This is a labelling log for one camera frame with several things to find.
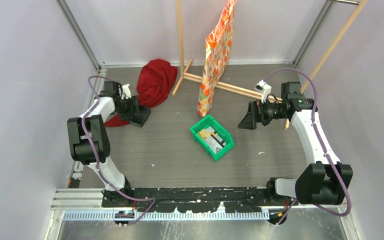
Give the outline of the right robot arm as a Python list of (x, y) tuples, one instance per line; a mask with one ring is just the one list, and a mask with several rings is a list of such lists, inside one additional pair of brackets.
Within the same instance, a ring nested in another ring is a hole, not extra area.
[(267, 126), (273, 120), (289, 120), (296, 130), (306, 157), (307, 167), (297, 178), (272, 177), (266, 184), (265, 198), (279, 205), (285, 198), (300, 204), (340, 205), (346, 200), (353, 170), (342, 164), (332, 150), (320, 125), (315, 101), (300, 93), (299, 82), (281, 84), (281, 97), (271, 93), (271, 86), (259, 81), (255, 90), (259, 100), (251, 101), (238, 128), (255, 130), (257, 124)]

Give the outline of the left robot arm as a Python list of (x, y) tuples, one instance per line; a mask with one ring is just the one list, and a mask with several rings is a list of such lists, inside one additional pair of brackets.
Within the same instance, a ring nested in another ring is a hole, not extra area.
[(111, 144), (105, 121), (115, 115), (121, 121), (142, 128), (151, 109), (139, 104), (129, 84), (107, 80), (101, 92), (95, 92), (92, 105), (78, 117), (67, 120), (69, 150), (72, 159), (92, 169), (104, 184), (105, 197), (114, 197), (121, 207), (133, 202), (133, 190), (111, 158)]

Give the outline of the green plastic bin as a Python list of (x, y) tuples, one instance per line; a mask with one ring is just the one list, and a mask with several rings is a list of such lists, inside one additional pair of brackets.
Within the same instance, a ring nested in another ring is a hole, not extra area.
[(200, 144), (215, 162), (235, 146), (232, 135), (211, 115), (203, 117), (189, 130), (193, 140)]

